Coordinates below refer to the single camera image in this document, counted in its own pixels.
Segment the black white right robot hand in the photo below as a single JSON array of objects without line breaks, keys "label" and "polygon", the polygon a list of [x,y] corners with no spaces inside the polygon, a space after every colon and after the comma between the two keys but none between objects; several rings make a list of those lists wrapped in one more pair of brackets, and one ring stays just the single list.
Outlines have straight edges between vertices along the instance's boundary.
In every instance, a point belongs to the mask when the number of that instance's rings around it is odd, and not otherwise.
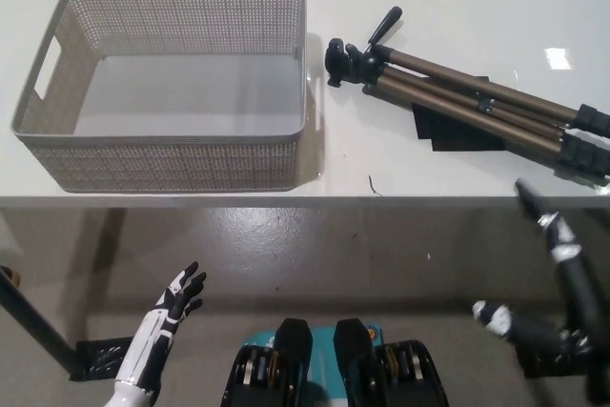
[{"label": "black white right robot hand", "polygon": [[565,324],[519,315],[505,304],[479,300],[474,319],[513,345],[525,377],[585,378],[585,398],[609,404],[609,301],[585,250],[565,217],[525,181],[515,182],[524,214],[540,229],[565,304]]}]

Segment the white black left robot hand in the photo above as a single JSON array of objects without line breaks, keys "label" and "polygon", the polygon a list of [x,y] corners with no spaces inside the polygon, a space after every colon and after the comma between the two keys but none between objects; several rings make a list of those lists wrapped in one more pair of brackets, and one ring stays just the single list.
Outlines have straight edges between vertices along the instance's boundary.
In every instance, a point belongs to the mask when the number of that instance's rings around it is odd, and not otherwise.
[{"label": "white black left robot hand", "polygon": [[114,379],[109,406],[153,406],[180,324],[203,305],[207,274],[194,261],[164,289],[145,314]]}]

